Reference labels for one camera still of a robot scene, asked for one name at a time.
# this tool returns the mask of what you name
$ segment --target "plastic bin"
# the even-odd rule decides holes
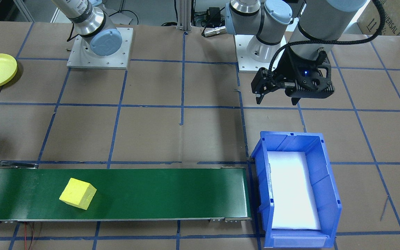
[[[273,229],[274,204],[269,151],[304,152],[314,194],[320,230]],[[251,155],[256,160],[262,227],[266,231],[264,247],[324,247],[334,245],[342,204],[321,133],[260,133],[260,141]]]

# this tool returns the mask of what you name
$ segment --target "yellow foam block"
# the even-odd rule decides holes
[[[87,210],[97,191],[90,183],[70,178],[66,188],[61,193],[60,200],[70,206]]]

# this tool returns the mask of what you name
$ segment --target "red wire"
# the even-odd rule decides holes
[[[24,249],[27,250],[27,229],[26,229],[26,223],[24,223]]]

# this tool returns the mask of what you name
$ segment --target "green conveyor belt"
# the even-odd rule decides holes
[[[97,189],[88,210],[58,199],[71,177]],[[250,217],[244,169],[0,169],[0,222]]]

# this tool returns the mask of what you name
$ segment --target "wire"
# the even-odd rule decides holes
[[[30,223],[27,223],[30,226],[30,229],[32,230],[32,240],[30,241],[30,245],[28,250],[32,247],[33,239],[35,238],[35,231],[33,230],[33,225],[30,225]]]
[[[164,24],[162,24],[162,26],[176,26],[177,23],[176,22],[166,22]]]
[[[139,24],[138,16],[137,16],[137,14],[135,14],[135,12],[133,12],[132,10],[128,10],[128,9],[119,10],[119,11],[117,11],[117,12],[115,12],[115,13],[110,14],[109,16],[113,16],[113,15],[115,15],[115,14],[122,13],[123,11],[128,11],[128,12],[134,14],[135,18],[137,19],[137,25]]]
[[[174,9],[175,9],[175,19],[178,22],[177,0],[174,0]]]
[[[204,28],[203,31],[201,32],[201,35],[202,35],[202,36],[205,36],[205,30],[206,30],[207,25],[210,24],[211,21],[214,19],[214,17],[216,17],[217,14],[220,13],[220,12],[221,12],[222,10],[224,10],[224,9],[225,9],[225,7],[221,8],[218,12],[216,12],[216,14],[214,14],[214,16],[211,16],[211,17],[209,18],[208,22],[207,22],[206,25],[205,25],[205,28]]]
[[[72,29],[70,30],[69,38],[67,38],[68,42],[72,41],[74,38],[76,38],[78,36],[78,34],[72,36],[74,26],[75,25],[72,23]]]
[[[269,74],[272,74],[272,68],[274,65],[274,61],[276,60],[277,56],[280,54],[280,52],[286,48],[289,48],[291,46],[295,45],[301,45],[301,44],[334,44],[334,45],[354,45],[354,44],[364,44],[373,41],[378,35],[381,34],[382,29],[384,28],[385,25],[385,11],[384,7],[382,6],[380,0],[372,0],[373,4],[376,6],[377,11],[379,12],[379,17],[380,17],[380,23],[379,27],[377,28],[376,32],[369,38],[365,38],[362,40],[356,40],[356,41],[327,41],[327,40],[310,40],[310,41],[295,41],[291,43],[287,43],[283,45],[280,49],[276,51],[274,54],[273,58],[271,59],[271,62],[269,64]]]
[[[24,223],[24,250],[27,250],[27,229],[26,229],[26,223]]]

